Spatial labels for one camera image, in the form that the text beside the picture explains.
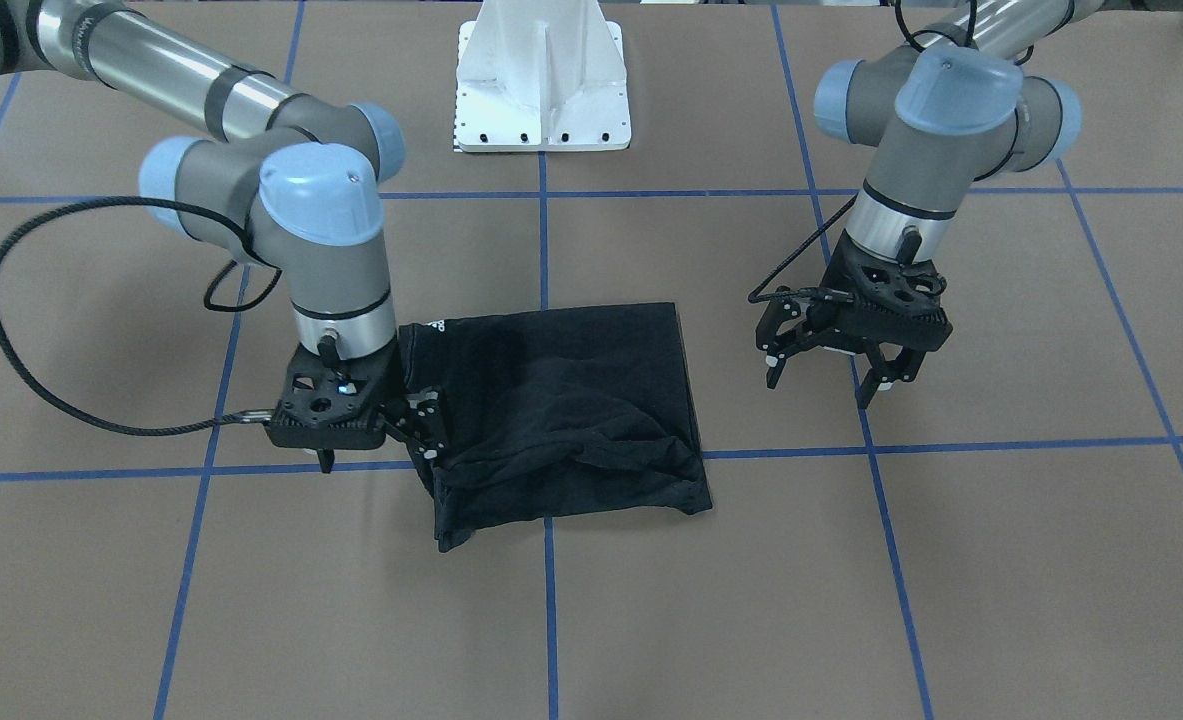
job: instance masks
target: white stand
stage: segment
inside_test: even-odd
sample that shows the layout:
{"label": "white stand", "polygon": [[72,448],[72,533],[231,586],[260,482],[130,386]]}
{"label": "white stand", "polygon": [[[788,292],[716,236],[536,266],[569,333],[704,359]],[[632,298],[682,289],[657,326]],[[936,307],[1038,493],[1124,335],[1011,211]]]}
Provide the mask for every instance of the white stand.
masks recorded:
{"label": "white stand", "polygon": [[595,0],[485,0],[458,33],[454,148],[622,150],[622,28]]}

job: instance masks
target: black cloth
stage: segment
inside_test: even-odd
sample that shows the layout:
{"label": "black cloth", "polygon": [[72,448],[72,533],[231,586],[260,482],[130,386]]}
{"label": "black cloth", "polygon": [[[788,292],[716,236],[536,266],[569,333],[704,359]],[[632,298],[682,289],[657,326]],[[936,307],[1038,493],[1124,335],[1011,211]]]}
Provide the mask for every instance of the black cloth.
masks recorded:
{"label": "black cloth", "polygon": [[418,468],[441,552],[544,515],[710,510],[674,305],[405,325],[400,348],[408,388],[444,390],[450,448]]}

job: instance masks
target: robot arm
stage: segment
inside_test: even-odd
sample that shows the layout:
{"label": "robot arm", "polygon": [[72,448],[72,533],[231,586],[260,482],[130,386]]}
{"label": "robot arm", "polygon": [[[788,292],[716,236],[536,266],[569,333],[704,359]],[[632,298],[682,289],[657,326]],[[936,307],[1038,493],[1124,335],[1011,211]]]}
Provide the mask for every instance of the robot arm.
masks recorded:
{"label": "robot arm", "polygon": [[407,395],[396,348],[377,183],[399,171],[405,143],[384,110],[317,100],[119,0],[0,0],[0,74],[28,69],[105,83],[215,138],[161,142],[138,183],[233,219],[245,238],[153,208],[162,223],[283,270],[299,345],[279,404],[258,416],[272,442],[317,450],[323,471],[332,450],[387,434],[414,460],[444,447],[437,393]]}
{"label": "robot arm", "polygon": [[[925,353],[951,333],[940,305],[946,278],[933,255],[970,184],[1051,163],[1080,129],[1075,92],[1023,77],[1011,58],[1100,6],[981,0],[911,33],[880,60],[842,61],[825,73],[815,95],[819,127],[874,145],[875,156],[820,287],[778,287],[759,319],[756,345],[770,388],[788,357],[812,348],[867,357],[860,407],[878,389],[914,381]],[[752,293],[752,301],[764,299]],[[897,346],[896,355],[885,356],[883,344]]]}

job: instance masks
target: blue cap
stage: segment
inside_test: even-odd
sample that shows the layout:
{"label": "blue cap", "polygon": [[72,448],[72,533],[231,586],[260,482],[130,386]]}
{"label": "blue cap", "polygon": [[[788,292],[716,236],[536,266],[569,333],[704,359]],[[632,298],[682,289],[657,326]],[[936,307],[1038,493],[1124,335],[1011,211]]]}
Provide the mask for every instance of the blue cap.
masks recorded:
{"label": "blue cap", "polygon": [[1049,150],[1049,154],[1040,160],[1040,164],[1043,166],[1061,158],[1075,144],[1077,137],[1080,137],[1080,127],[1084,124],[1084,110],[1080,108],[1080,96],[1077,95],[1075,90],[1071,90],[1071,85],[1058,79],[1040,79],[1053,86],[1053,92],[1058,93],[1058,102],[1062,104],[1062,127],[1058,129],[1058,138],[1053,142],[1053,150]]}
{"label": "blue cap", "polygon": [[354,147],[303,142],[261,162],[258,197],[271,219],[318,245],[370,241],[382,229],[373,166]]}
{"label": "blue cap", "polygon": [[405,167],[405,134],[400,132],[400,124],[373,102],[354,102],[353,108],[364,115],[368,127],[373,128],[373,137],[377,138],[377,182],[394,179],[395,173]]}
{"label": "blue cap", "polygon": [[893,109],[901,122],[933,135],[978,135],[1011,117],[1022,70],[969,47],[929,47],[916,60]]}
{"label": "blue cap", "polygon": [[[199,137],[169,137],[161,140],[147,153],[142,160],[142,168],[138,169],[138,194],[143,197],[159,197],[161,200],[177,200],[177,169],[183,163],[183,156],[192,145],[203,142]],[[183,228],[183,219],[177,210],[166,208],[147,208],[154,218],[160,220],[167,228],[173,228],[187,234]]]}
{"label": "blue cap", "polygon": [[861,60],[841,60],[823,73],[814,92],[814,119],[827,135],[853,142],[848,137],[848,86]]}

